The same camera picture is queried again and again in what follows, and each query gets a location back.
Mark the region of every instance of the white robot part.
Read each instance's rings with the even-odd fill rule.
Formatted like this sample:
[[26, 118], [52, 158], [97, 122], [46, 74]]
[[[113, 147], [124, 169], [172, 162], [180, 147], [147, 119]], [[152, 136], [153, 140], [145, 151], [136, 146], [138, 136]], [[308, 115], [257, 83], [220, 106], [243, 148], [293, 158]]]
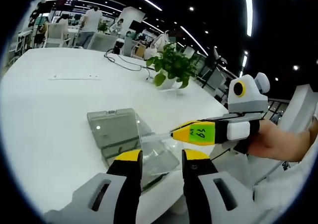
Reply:
[[248, 121], [229, 123], [227, 138], [229, 141], [246, 139], [249, 136], [250, 123]]
[[262, 92], [269, 91], [269, 83], [265, 74], [257, 75], [255, 81], [250, 75], [244, 75], [231, 81], [229, 88], [229, 113], [263, 113], [268, 109], [267, 96]]
[[270, 83], [269, 83], [269, 80], [268, 80], [268, 78], [267, 78], [267, 76], [265, 74], [258, 73], [254, 80], [255, 80], [255, 83], [256, 83], [260, 93], [264, 94], [264, 93], [268, 93], [269, 92]]

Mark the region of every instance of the gray gripper housing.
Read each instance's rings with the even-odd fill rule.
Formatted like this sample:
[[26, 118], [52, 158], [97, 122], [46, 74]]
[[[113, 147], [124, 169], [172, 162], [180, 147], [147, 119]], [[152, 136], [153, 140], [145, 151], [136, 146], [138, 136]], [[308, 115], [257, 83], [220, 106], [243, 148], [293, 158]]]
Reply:
[[[124, 176], [99, 173], [73, 192], [71, 203], [60, 211], [48, 211], [44, 219], [49, 224], [113, 224], [118, 195], [125, 180]], [[93, 205], [107, 185], [96, 210]]]

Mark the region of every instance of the person's hand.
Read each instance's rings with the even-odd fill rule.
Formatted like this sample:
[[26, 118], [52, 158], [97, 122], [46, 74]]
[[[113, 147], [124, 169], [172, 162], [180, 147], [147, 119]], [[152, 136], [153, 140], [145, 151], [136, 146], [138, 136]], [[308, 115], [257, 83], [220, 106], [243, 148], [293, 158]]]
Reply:
[[310, 146], [309, 131], [296, 135], [280, 130], [269, 120], [262, 120], [258, 134], [252, 137], [248, 153], [262, 158], [298, 162]]

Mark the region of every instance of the green leaves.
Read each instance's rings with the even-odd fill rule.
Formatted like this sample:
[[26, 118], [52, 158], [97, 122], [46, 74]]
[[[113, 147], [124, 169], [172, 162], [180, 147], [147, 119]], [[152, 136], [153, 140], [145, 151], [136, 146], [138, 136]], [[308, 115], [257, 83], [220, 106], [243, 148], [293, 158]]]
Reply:
[[189, 85], [190, 77], [196, 76], [197, 69], [193, 65], [193, 59], [188, 59], [184, 54], [177, 53], [171, 43], [165, 45], [157, 57], [148, 59], [146, 64], [147, 67], [153, 64], [156, 72], [160, 71], [154, 78], [156, 86], [162, 85], [167, 78], [177, 78], [177, 82], [182, 82], [180, 88], [185, 88]]
[[168, 73], [168, 78], [169, 78], [169, 79], [174, 79], [174, 78], [175, 78], [175, 75], [172, 74], [172, 73]]
[[157, 59], [157, 57], [152, 57], [152, 58], [149, 58], [147, 61], [146, 61], [146, 66], [149, 67], [150, 65], [152, 65], [155, 60]]
[[189, 85], [189, 77], [186, 77], [182, 80], [182, 85], [179, 87], [180, 89], [185, 88]]
[[161, 84], [163, 84], [165, 78], [166, 78], [166, 77], [165, 77], [165, 75], [164, 75], [162, 72], [158, 73], [158, 74], [155, 76], [155, 78], [154, 78], [154, 83], [155, 83], [155, 85], [156, 85], [156, 86], [160, 86]]

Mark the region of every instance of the fingers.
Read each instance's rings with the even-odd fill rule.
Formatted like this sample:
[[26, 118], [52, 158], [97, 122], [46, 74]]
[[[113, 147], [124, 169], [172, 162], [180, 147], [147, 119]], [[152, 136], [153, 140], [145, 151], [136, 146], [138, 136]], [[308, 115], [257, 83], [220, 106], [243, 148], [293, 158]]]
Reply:
[[260, 158], [273, 158], [273, 148], [260, 142], [253, 142], [248, 147], [248, 153]]

